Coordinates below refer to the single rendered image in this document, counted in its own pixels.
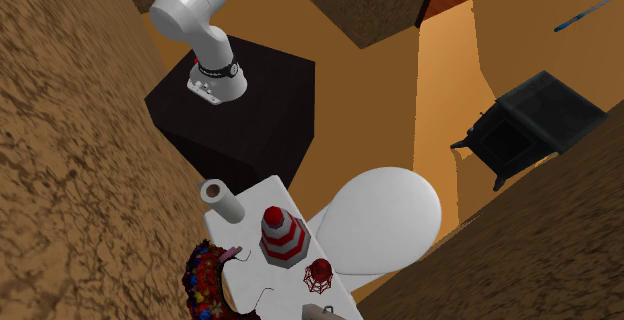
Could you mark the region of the white toilet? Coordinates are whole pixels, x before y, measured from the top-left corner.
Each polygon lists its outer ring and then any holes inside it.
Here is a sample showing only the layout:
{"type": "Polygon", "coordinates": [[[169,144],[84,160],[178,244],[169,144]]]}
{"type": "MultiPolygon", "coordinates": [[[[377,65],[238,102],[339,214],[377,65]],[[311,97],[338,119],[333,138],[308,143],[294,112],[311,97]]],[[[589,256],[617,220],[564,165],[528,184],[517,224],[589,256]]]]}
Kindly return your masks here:
{"type": "Polygon", "coordinates": [[[302,306],[331,305],[346,320],[364,320],[351,293],[419,260],[436,240],[441,204],[431,184],[396,167],[366,171],[346,183],[333,200],[305,220],[278,176],[235,195],[244,219],[230,224],[211,208],[204,215],[210,239],[226,250],[224,279],[240,312],[255,310],[261,320],[302,320],[302,306]],[[311,235],[307,257],[290,269],[267,263],[259,247],[261,220],[270,206],[284,208],[311,235]],[[305,268],[329,261],[330,289],[311,293],[305,268]]]}

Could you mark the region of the black stove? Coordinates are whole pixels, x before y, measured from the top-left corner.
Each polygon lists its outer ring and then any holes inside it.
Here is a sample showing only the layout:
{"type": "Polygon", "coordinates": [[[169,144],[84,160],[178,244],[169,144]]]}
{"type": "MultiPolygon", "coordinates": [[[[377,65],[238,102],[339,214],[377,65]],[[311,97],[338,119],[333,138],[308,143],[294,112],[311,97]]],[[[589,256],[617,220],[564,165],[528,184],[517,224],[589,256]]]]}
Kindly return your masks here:
{"type": "Polygon", "coordinates": [[[497,98],[451,145],[469,148],[495,174],[498,191],[507,179],[552,153],[564,154],[608,114],[543,70],[497,98]]]}

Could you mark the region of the white paper roll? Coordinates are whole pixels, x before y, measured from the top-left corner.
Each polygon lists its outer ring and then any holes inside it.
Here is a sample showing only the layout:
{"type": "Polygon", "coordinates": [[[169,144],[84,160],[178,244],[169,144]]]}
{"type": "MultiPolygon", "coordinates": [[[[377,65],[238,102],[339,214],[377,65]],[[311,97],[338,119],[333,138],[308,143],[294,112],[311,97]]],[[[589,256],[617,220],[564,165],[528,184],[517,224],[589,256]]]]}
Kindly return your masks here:
{"type": "Polygon", "coordinates": [[[197,183],[200,197],[212,210],[230,224],[240,223],[245,209],[228,186],[220,179],[209,179],[197,183]]]}

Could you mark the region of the multicoloured flower wreath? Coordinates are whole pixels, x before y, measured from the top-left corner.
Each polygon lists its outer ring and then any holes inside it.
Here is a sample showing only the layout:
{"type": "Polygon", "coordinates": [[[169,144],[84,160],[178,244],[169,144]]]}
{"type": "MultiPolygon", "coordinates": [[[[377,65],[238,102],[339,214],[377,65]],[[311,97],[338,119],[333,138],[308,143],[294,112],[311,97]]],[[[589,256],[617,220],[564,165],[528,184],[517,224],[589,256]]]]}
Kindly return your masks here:
{"type": "Polygon", "coordinates": [[[182,284],[187,294],[187,308],[191,320],[261,320],[255,310],[235,311],[227,302],[222,284],[226,254],[222,247],[203,240],[190,254],[182,284]]]}

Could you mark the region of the black robot stand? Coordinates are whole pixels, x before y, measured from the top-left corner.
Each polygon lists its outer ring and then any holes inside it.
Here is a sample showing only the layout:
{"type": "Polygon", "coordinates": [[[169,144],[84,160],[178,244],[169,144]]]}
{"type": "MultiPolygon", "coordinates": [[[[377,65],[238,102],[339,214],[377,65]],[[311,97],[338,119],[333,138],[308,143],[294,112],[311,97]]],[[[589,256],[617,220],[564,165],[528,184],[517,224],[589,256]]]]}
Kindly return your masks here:
{"type": "Polygon", "coordinates": [[[188,90],[189,52],[146,96],[151,119],[203,178],[235,194],[271,175],[289,185],[314,138],[315,64],[237,37],[230,43],[248,81],[240,98],[212,105],[188,90]]]}

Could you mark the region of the red white striped lighthouse figure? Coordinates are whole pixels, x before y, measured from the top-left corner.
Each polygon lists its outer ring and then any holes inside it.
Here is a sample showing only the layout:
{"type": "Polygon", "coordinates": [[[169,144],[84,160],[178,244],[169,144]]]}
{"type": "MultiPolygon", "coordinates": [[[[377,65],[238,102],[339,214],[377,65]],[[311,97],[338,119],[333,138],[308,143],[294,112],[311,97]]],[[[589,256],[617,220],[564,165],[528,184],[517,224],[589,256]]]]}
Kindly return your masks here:
{"type": "Polygon", "coordinates": [[[311,235],[303,221],[270,206],[261,220],[259,247],[268,264],[290,269],[307,257],[311,235]]]}

